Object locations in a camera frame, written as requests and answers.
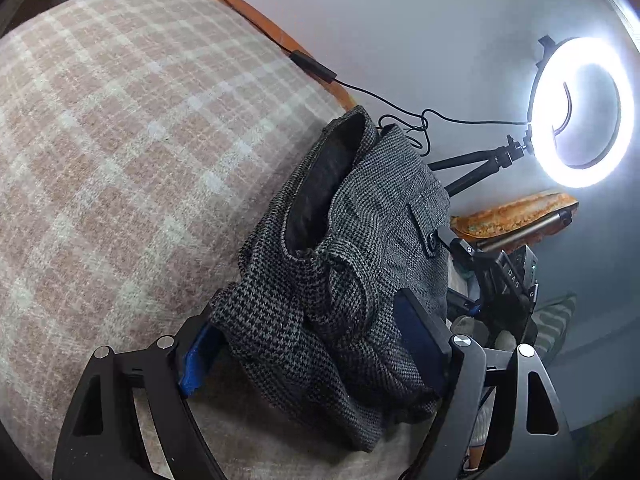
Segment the grey houndstooth shorts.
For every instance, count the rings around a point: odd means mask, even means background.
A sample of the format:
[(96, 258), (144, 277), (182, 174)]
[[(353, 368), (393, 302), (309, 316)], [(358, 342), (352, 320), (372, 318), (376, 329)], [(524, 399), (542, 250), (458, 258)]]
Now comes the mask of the grey houndstooth shorts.
[(242, 247), (240, 278), (209, 305), (258, 390), (328, 440), (371, 451), (386, 428), (434, 413), (400, 340), (409, 289), (446, 314), (447, 191), (401, 128), (355, 107), (330, 122)]

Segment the green patterned pillow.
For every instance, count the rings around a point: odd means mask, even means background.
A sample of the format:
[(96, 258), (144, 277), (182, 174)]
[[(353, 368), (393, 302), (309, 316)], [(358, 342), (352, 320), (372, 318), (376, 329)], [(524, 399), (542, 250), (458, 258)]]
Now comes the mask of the green patterned pillow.
[(534, 348), (544, 364), (550, 364), (562, 350), (576, 308), (577, 295), (572, 292), (536, 307), (532, 314), (537, 327)]

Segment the orange patterned cloth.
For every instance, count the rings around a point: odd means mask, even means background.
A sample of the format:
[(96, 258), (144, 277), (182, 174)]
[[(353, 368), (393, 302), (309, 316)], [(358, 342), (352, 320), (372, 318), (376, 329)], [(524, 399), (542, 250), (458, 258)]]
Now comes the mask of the orange patterned cloth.
[(565, 208), (574, 210), (578, 205), (578, 200), (570, 194), (547, 190), (467, 216), (452, 216), (449, 226), (454, 234), (468, 242), (491, 240), (525, 228), (548, 214)]

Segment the folded metal stand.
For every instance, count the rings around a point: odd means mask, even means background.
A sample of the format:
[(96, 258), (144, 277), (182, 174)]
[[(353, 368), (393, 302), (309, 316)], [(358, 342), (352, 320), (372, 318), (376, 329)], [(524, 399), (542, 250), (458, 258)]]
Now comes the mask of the folded metal stand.
[(503, 235), (502, 237), (498, 237), (495, 240), (478, 242), (476, 244), (476, 249), (481, 250), (482, 252), (494, 252), (498, 249), (503, 250), (510, 245), (526, 240), (527, 237), (538, 235), (546, 229), (556, 228), (557, 226), (564, 228), (564, 226), (571, 224), (572, 220), (573, 211), (570, 208), (564, 208), (559, 211), (552, 212), (551, 214), (547, 214), (541, 219), (534, 221), (529, 226), (524, 226), (524, 228), (517, 229), (516, 231)]

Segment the black tripod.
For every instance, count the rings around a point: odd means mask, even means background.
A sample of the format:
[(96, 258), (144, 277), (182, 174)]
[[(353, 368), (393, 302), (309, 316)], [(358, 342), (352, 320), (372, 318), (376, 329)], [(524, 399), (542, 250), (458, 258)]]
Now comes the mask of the black tripod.
[(448, 195), (454, 197), (478, 182), (498, 174), (501, 169), (511, 167), (525, 155), (533, 154), (535, 152), (532, 134), (527, 130), (521, 141), (515, 141), (512, 136), (507, 136), (506, 145), (498, 146), (493, 150), (475, 151), (446, 158), (439, 162), (429, 162), (427, 167), (432, 171), (439, 171), (477, 164), (476, 168), (445, 186)]

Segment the orange wooden bed edge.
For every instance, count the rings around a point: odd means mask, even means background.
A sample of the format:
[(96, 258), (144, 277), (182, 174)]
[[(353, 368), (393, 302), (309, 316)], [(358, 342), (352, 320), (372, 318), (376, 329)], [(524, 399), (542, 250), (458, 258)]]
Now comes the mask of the orange wooden bed edge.
[(351, 110), (356, 106), (355, 100), (347, 90), (337, 82), (336, 78), (329, 80), (329, 70), (326, 67), (320, 68), (320, 62), (316, 60), (311, 61), (312, 55), (282, 28), (274, 24), (269, 18), (266, 18), (264, 14), (261, 14), (244, 0), (218, 1), (228, 6), (237, 14), (240, 14), (254, 29), (261, 32), (287, 56), (291, 56), (291, 54), (294, 53), (294, 58), (291, 58), (291, 61), (306, 75), (317, 81), (318, 84), (321, 84), (329, 94), (332, 94), (344, 110)]

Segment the beige plaid bed cover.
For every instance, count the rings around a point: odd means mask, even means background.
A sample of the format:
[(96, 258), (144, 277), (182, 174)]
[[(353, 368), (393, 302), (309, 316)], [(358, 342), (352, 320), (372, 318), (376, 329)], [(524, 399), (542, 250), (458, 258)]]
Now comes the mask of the beige plaid bed cover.
[(96, 348), (238, 276), (344, 105), (217, 0), (70, 0), (1, 40), (1, 420), (42, 478)]

